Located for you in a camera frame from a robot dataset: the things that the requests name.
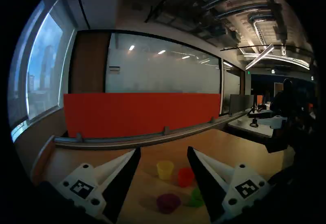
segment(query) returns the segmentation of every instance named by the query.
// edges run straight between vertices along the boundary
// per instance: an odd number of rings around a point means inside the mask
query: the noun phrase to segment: desk
[[[177,172],[182,167],[190,167],[187,147],[193,146],[204,154],[232,167],[245,163],[266,180],[282,169],[284,152],[268,154],[264,145],[230,135],[220,130],[205,132],[158,145],[143,147],[141,159],[122,206],[117,224],[131,223],[205,223],[210,224],[206,207],[180,206],[170,215],[157,211],[156,198],[163,193],[178,195],[182,203],[190,200],[191,191],[196,187],[180,188]],[[114,151],[88,151],[56,148],[45,168],[44,180],[59,183],[66,175],[87,162],[94,167],[112,160],[130,149]],[[162,181],[157,176],[156,163],[159,160],[174,162],[170,181]]]
[[[273,135],[273,129],[269,127],[269,125],[258,125],[258,127],[250,126],[253,118],[249,118],[247,115],[244,115],[236,120],[230,121],[228,125],[230,127],[250,132],[256,134],[258,136],[271,138]]]

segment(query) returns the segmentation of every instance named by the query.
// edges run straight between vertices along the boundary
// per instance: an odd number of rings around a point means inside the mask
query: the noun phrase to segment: frosted glass wall
[[[113,33],[106,92],[220,93],[220,59],[165,40]]]

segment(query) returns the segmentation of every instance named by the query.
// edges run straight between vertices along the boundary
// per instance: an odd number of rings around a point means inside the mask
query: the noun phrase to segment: person
[[[283,81],[283,91],[277,93],[271,102],[270,110],[284,117],[289,117],[295,111],[295,95],[292,81],[286,78]]]

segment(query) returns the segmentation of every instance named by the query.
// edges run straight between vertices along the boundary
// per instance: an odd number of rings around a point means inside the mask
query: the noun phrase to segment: skyscraper
[[[29,92],[34,91],[34,79],[35,79],[35,75],[30,75],[28,73],[28,83],[27,83],[27,90]]]
[[[41,64],[40,90],[46,90],[45,87],[46,68],[48,64],[51,64],[52,60],[53,60],[53,46],[48,45],[45,48],[44,56]]]

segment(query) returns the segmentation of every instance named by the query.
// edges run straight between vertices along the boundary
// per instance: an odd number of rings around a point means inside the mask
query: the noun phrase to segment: desk partition
[[[220,94],[65,94],[69,137],[114,138],[176,130],[218,118]]]
[[[246,110],[253,105],[254,95],[230,95],[229,115],[233,115],[239,111]]]

